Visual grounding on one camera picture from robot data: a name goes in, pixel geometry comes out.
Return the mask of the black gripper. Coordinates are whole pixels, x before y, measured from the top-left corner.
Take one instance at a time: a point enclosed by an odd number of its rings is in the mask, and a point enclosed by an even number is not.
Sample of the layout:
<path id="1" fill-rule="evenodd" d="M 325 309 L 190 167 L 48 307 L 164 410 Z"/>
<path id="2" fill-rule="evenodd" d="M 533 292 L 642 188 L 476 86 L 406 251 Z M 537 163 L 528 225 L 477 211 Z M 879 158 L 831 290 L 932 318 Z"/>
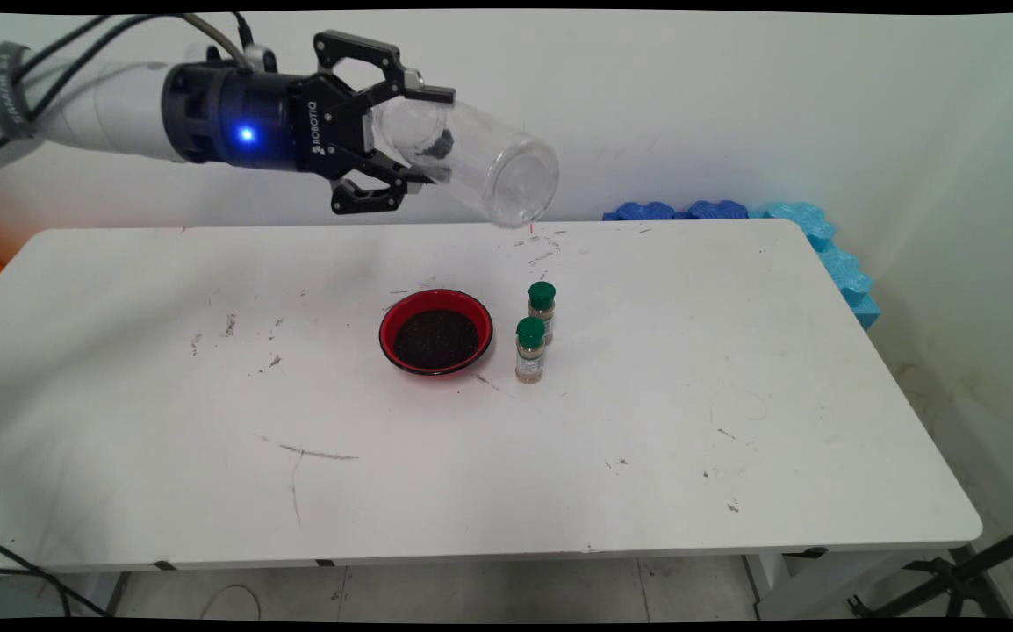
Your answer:
<path id="1" fill-rule="evenodd" d="M 406 196 L 435 181 L 377 151 L 369 113 L 326 113 L 336 105 L 373 108 L 394 97 L 452 105 L 455 90 L 426 84 L 402 63 L 399 49 L 383 41 L 324 31 L 314 36 L 313 48 L 317 75 L 242 72 L 225 61 L 173 67 L 162 92 L 167 139 L 187 162 L 338 177 L 331 181 L 337 215 L 397 211 Z M 370 64 L 384 80 L 355 91 L 334 72 L 345 60 Z M 347 179 L 350 171 L 384 187 L 365 189 Z"/>

